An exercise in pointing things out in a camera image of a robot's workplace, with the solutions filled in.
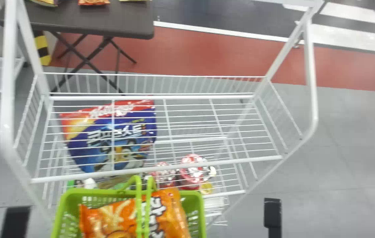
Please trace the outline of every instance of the white wire shopping cart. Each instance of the white wire shopping cart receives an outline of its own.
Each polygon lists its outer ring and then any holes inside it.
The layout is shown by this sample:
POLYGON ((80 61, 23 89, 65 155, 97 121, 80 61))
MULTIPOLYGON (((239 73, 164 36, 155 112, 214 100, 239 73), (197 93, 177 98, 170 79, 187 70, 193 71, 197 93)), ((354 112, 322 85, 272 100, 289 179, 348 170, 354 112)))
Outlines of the white wire shopping cart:
POLYGON ((221 224, 224 215, 307 142, 318 123, 309 28, 322 0, 265 1, 309 8, 265 76, 236 77, 46 73, 34 45, 24 1, 7 0, 0 148, 44 217, 53 220, 53 204, 66 191, 69 180, 186 168, 191 165, 180 164, 179 159, 195 153, 207 159, 198 166, 215 166, 217 170, 217 176, 212 180, 214 191, 204 199, 208 204, 205 207, 207 225, 221 224), (22 115, 15 115, 15 82, 8 80, 15 70, 12 59, 15 58, 17 25, 35 74, 22 115), (301 34, 310 94, 310 123, 305 130, 298 127, 271 83, 301 34), (71 79, 58 92, 51 93, 61 77, 71 79), (109 82, 114 80, 124 95, 110 87, 109 82), (127 99, 152 99, 155 102, 158 135, 145 166, 82 172, 66 147, 59 113, 127 99), (170 165, 156 166, 159 161, 170 165))

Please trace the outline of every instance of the blue snack bag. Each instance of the blue snack bag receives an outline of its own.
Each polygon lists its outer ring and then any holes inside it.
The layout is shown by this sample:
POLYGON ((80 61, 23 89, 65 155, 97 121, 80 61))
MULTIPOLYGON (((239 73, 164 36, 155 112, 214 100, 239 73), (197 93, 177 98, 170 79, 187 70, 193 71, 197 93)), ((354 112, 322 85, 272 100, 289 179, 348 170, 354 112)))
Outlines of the blue snack bag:
POLYGON ((116 101, 60 118, 71 157, 88 173, 143 167, 157 135, 152 100, 116 101))

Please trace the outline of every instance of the dark brown table top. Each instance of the dark brown table top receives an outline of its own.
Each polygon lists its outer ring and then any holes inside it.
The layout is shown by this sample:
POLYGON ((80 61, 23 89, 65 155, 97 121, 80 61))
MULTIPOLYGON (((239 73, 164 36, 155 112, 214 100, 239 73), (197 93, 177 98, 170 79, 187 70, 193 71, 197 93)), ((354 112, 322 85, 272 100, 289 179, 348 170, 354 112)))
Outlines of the dark brown table top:
MULTIPOLYGON (((77 0, 63 0, 57 7, 25 1, 34 30, 116 36, 136 39, 154 37, 152 3, 110 0, 104 6, 79 6, 77 0)), ((3 26, 4 7, 0 10, 3 26)))

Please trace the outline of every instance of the cart frame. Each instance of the cart frame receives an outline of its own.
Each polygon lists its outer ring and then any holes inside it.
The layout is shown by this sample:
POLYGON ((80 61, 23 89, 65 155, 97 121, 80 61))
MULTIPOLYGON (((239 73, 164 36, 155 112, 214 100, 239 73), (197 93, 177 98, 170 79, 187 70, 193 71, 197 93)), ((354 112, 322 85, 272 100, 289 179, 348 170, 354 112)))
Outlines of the cart frame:
MULTIPOLYGON (((289 37, 289 40, 281 49, 280 53, 270 66, 268 72, 263 77, 261 83, 257 86, 255 92, 247 97, 250 103, 247 107, 243 109, 244 115, 246 115, 250 110, 254 109, 254 106, 251 102, 260 100, 260 95, 264 88, 271 85, 271 79, 273 78, 274 74, 277 72, 278 68, 280 67, 283 60, 286 58, 289 51, 295 45, 301 34, 304 37, 304 59, 305 59, 305 75, 306 75, 306 82, 309 86, 310 90, 310 125, 308 129, 301 135, 300 140, 292 146, 288 151, 284 153, 284 155, 280 156, 267 156, 265 160, 271 159, 278 159, 279 161, 273 166, 270 170, 266 171, 266 173, 256 181, 251 186, 248 186, 247 189, 241 190, 241 192, 226 192, 225 196, 241 194, 240 197, 231 204, 227 209, 218 213, 218 216, 214 217, 213 219, 209 220, 208 226, 214 224, 219 218, 223 217, 225 214, 230 212, 236 205, 238 205, 241 200, 247 196, 255 187, 261 184, 274 170, 276 170, 284 161, 287 160, 293 153, 295 153, 304 143, 306 143, 316 131, 316 127, 318 124, 318 101, 317 101, 317 94, 316 94, 316 75, 315 75, 315 63, 314 63, 314 53, 313 53, 313 43, 310 38, 310 25, 311 19, 313 15, 318 11, 318 9, 323 4, 323 0, 264 0, 266 2, 274 2, 274 3, 288 3, 288 4, 297 4, 302 6, 309 6, 308 11, 304 13, 302 18, 300 19, 299 23, 297 24, 296 28, 293 30, 292 34, 289 37)), ((14 132, 14 102, 15 102, 15 82, 13 80, 7 80, 9 75, 15 75, 15 68, 11 62, 15 59, 16 51, 15 46, 17 42, 17 26, 22 33, 24 44, 27 48, 27 54, 30 59, 31 65, 33 67, 33 71, 35 74, 36 80, 36 88, 39 90, 41 96, 41 104, 43 104, 44 108, 50 108, 51 104, 53 104, 53 100, 56 98, 47 97, 50 93, 50 86, 48 85, 46 74, 43 72, 42 65, 39 60, 38 52, 36 51, 33 33, 31 31, 30 20, 27 15, 27 11, 25 9, 24 0, 6 0, 6 9, 5 9, 5 26, 4 26, 4 35, 6 39, 4 39, 4 46, 3 46, 3 66, 2 66, 2 94, 1 94, 1 102, 0 102, 0 151, 10 166, 12 172, 18 178, 19 182, 23 186, 24 190, 27 192, 28 196, 33 200, 34 204, 39 208, 42 215, 46 218, 46 220, 52 221, 54 219, 54 212, 48 209, 50 204, 46 204, 45 200, 42 199, 42 196, 39 196, 36 193, 34 186, 39 183, 44 182, 52 182, 52 181, 59 181, 59 180, 69 180, 75 178, 83 178, 83 175, 62 175, 62 176, 54 176, 49 177, 45 176, 42 178, 34 178, 30 175, 25 167, 24 160, 21 158, 21 155, 18 154, 17 149, 15 147, 15 132, 14 132)), ((209 98, 223 98, 227 95, 198 95, 196 98, 203 97, 204 99, 209 98)), ((59 99, 65 100, 66 97, 71 96, 60 96, 59 99)), ((109 100, 118 100, 118 99, 139 99, 139 96, 118 96, 118 95, 106 95, 106 96, 91 96, 94 97, 92 99, 98 99, 98 97, 102 97, 101 99, 109 99, 109 100)), ((153 96, 144 96, 144 98, 148 99, 183 99, 189 97, 188 95, 153 95, 153 96)), ((245 116, 239 116, 238 121, 242 121, 245 116)), ((235 159, 231 158, 230 160, 225 161, 208 161, 199 163, 198 166, 210 166, 210 165, 224 165, 224 164, 236 164, 236 163, 246 163, 252 161, 259 161, 257 158, 244 158, 244 159, 235 159)), ((181 168, 182 165, 173 165, 174 168, 181 168)), ((129 169, 131 172, 147 172, 153 171, 151 168, 139 168, 139 169, 129 169)), ((98 172, 95 176, 109 176, 109 175, 117 175, 123 172, 121 171, 110 171, 110 172, 98 172)), ((207 198, 213 198, 216 195, 212 194, 207 196, 207 198)))

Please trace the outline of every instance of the folding table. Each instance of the folding table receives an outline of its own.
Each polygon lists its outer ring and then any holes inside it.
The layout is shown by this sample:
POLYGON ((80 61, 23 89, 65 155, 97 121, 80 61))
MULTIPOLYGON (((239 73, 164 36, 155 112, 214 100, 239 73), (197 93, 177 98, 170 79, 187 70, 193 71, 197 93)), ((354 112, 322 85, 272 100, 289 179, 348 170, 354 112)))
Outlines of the folding table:
MULTIPOLYGON (((118 72, 120 53, 133 63, 136 63, 136 61, 115 44, 114 37, 135 39, 151 39, 154 37, 152 4, 149 1, 120 2, 112 0, 111 4, 104 6, 79 6, 77 0, 64 0, 55 8, 26 1, 25 6, 33 30, 49 31, 67 47, 67 50, 60 56, 71 51, 82 60, 71 73, 77 72, 84 65, 89 65, 96 73, 101 74, 102 72, 90 60, 108 44, 113 45, 117 50, 116 72, 118 72), (79 33, 82 36, 73 44, 70 44, 59 33, 79 33), (104 37, 98 47, 85 57, 76 50, 75 46, 87 35, 104 37)), ((0 10, 1 26, 3 26, 4 21, 4 9, 3 7, 0 10)), ((70 78, 70 75, 62 77, 58 86, 52 92, 56 92, 58 87, 70 78)), ((112 87, 117 88, 115 82, 107 81, 112 87)))

